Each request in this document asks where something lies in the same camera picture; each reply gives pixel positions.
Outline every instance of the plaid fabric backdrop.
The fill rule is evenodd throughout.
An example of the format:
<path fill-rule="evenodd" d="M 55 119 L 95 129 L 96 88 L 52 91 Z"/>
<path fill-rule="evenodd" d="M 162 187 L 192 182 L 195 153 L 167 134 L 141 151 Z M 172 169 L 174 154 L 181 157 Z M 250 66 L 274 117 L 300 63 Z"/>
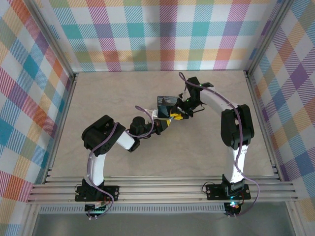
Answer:
<path fill-rule="evenodd" d="M 22 0 L 0 0 L 0 235 L 16 235 L 70 79 Z"/>
<path fill-rule="evenodd" d="M 315 232 L 315 0 L 295 0 L 253 82 L 281 171 Z"/>
<path fill-rule="evenodd" d="M 75 71 L 146 71 L 245 69 L 277 0 L 37 2 Z"/>

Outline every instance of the vent grille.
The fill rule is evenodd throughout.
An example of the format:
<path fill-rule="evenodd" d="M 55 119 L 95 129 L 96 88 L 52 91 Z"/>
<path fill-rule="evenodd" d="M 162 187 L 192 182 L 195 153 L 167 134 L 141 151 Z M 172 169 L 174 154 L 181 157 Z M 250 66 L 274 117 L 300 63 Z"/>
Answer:
<path fill-rule="evenodd" d="M 84 213 L 85 205 L 42 205 L 40 214 L 78 214 Z M 98 208 L 94 213 L 103 213 L 105 208 Z M 224 204 L 114 204 L 108 213 L 222 213 Z"/>

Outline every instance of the purple cable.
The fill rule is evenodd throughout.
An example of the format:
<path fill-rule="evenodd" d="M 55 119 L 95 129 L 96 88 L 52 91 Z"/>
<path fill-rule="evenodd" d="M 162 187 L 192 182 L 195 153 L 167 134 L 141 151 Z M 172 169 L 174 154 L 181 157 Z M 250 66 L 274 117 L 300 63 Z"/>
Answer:
<path fill-rule="evenodd" d="M 230 107 L 234 110 L 234 112 L 235 112 L 235 114 L 236 114 L 236 117 L 237 117 L 237 120 L 238 120 L 238 123 L 239 123 L 240 144 L 242 144 L 242 143 L 243 143 L 242 121 L 241 121 L 240 114 L 238 113 L 238 110 L 236 109 L 236 107 L 235 107 L 233 104 L 231 104 L 231 102 L 228 101 L 225 97 L 223 97 L 221 94 L 215 92 L 214 90 L 209 89 L 209 88 L 207 88 L 207 87 L 195 85 L 195 84 L 193 84 L 193 83 L 187 81 L 186 78 L 185 78 L 185 76 L 184 76 L 184 74 L 183 74 L 182 72 L 179 72 L 178 74 L 179 74 L 179 77 L 180 77 L 182 80 L 184 80 L 186 84 L 189 84 L 189 85 L 194 86 L 194 87 L 197 87 L 197 88 L 203 88 L 204 90 L 207 90 L 207 91 L 209 91 L 209 92 L 212 92 L 213 94 L 215 94 L 216 96 L 218 96 L 219 98 L 221 98 L 224 102 L 226 102 L 226 103 L 228 104 L 228 106 L 230 106 Z M 238 168 L 238 166 L 237 166 L 237 164 L 238 164 L 238 159 L 240 158 L 241 152 L 242 152 L 242 148 L 239 147 L 239 150 L 238 150 L 236 159 L 235 159 L 235 161 L 233 160 L 233 161 L 234 161 L 234 165 L 235 165 L 235 167 L 236 167 L 238 173 L 240 173 L 241 176 L 242 176 L 244 179 L 246 179 L 246 180 L 248 180 L 248 181 L 251 181 L 251 182 L 253 182 L 254 184 L 256 184 L 256 186 L 257 186 L 257 196 L 256 196 L 254 202 L 251 204 L 251 206 L 250 206 L 249 208 L 247 208 L 245 211 L 243 211 L 242 213 L 239 213 L 237 216 L 244 215 L 246 212 L 248 212 L 248 211 L 253 207 L 253 205 L 257 202 L 257 200 L 258 200 L 258 198 L 259 198 L 259 193 L 260 193 L 259 184 L 258 184 L 255 180 L 246 177 L 246 176 L 242 173 L 242 171 Z"/>
<path fill-rule="evenodd" d="M 143 134 L 143 135 L 133 135 L 133 134 L 130 134 L 130 133 L 128 132 L 128 135 L 130 135 L 130 136 L 132 136 L 132 137 L 134 137 L 134 138 L 144 138 L 144 137 L 147 137 L 149 134 L 151 134 L 151 132 L 152 132 L 152 130 L 153 130 L 153 128 L 154 128 L 154 121 L 153 121 L 153 118 L 152 118 L 152 116 L 151 116 L 146 110 L 144 110 L 142 107 L 139 107 L 139 106 L 134 106 L 134 107 L 135 107 L 137 110 L 142 111 L 142 112 L 144 112 L 145 114 L 148 115 L 148 117 L 149 117 L 150 120 L 151 120 L 152 126 L 151 126 L 150 131 L 149 131 L 148 133 L 146 133 L 146 134 Z"/>
<path fill-rule="evenodd" d="M 110 132 L 110 134 L 108 135 L 108 137 L 107 137 L 103 142 L 101 142 L 99 145 L 97 145 L 96 147 L 94 147 L 94 148 L 92 149 L 92 151 L 90 152 L 90 154 L 89 154 L 88 165 L 87 165 L 87 173 L 88 173 L 89 181 L 91 182 L 91 184 L 93 185 L 94 188 L 96 188 L 98 191 L 100 191 L 100 192 L 106 194 L 106 195 L 109 196 L 109 197 L 111 198 L 111 200 L 112 200 L 112 201 L 111 201 L 111 205 L 109 206 L 109 208 L 106 209 L 106 211 L 105 211 L 104 213 L 102 213 L 101 215 L 99 215 L 99 216 L 98 216 L 99 218 L 102 217 L 102 216 L 104 216 L 104 215 L 109 211 L 109 209 L 112 208 L 112 206 L 113 206 L 113 204 L 114 204 L 114 197 L 113 197 L 110 193 L 108 193 L 108 192 L 106 192 L 106 191 L 100 189 L 98 186 L 96 186 L 96 185 L 93 183 L 93 181 L 92 181 L 92 179 L 91 179 L 91 160 L 92 160 L 92 156 L 93 156 L 94 151 L 95 151 L 96 149 L 98 149 L 99 147 L 101 147 L 103 144 L 105 144 L 105 143 L 113 136 L 113 134 L 114 134 L 114 132 L 115 132 L 116 127 L 117 127 L 118 124 L 119 124 L 118 122 L 115 123 L 115 125 L 114 125 L 112 131 Z M 89 212 L 89 211 L 88 211 L 88 216 L 89 216 L 90 219 L 93 219 L 93 218 L 90 216 L 90 212 Z"/>

